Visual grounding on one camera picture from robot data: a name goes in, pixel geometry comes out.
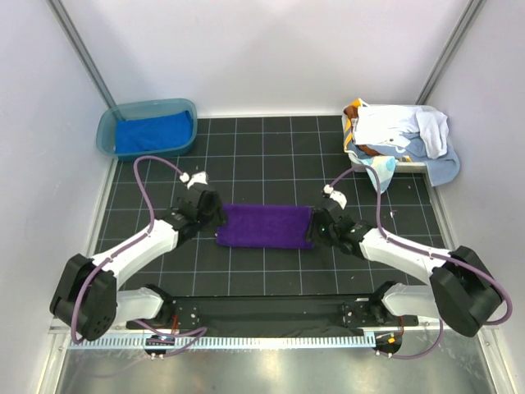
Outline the purple towel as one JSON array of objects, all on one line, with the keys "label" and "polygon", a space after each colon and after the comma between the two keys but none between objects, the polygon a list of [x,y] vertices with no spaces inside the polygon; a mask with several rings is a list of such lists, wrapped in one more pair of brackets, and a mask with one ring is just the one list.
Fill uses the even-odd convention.
[{"label": "purple towel", "polygon": [[311,209],[294,205],[228,204],[217,243],[232,248],[308,250]]}]

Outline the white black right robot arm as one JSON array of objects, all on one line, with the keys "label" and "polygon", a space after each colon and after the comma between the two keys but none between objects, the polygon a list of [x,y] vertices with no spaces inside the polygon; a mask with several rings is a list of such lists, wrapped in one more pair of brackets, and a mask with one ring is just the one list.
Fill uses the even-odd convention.
[{"label": "white black right robot arm", "polygon": [[354,221],[342,205],[325,198],[313,208],[307,238],[343,254],[383,263],[419,280],[409,286],[385,282],[369,297],[371,319],[388,325],[408,315],[439,318],[465,337],[474,337],[503,302],[477,254],[409,241],[365,221]]}]

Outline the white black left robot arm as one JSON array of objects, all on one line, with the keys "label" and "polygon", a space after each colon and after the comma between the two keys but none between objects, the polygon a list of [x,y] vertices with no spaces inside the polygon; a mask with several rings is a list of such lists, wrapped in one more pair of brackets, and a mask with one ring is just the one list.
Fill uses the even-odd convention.
[{"label": "white black left robot arm", "polygon": [[193,239],[199,232],[226,223],[219,193],[196,183],[170,208],[130,239],[66,263],[50,302],[50,313],[67,324],[74,341],[95,341],[113,325],[144,320],[166,328],[174,317],[174,301],[157,286],[124,291],[122,285],[155,259]]}]

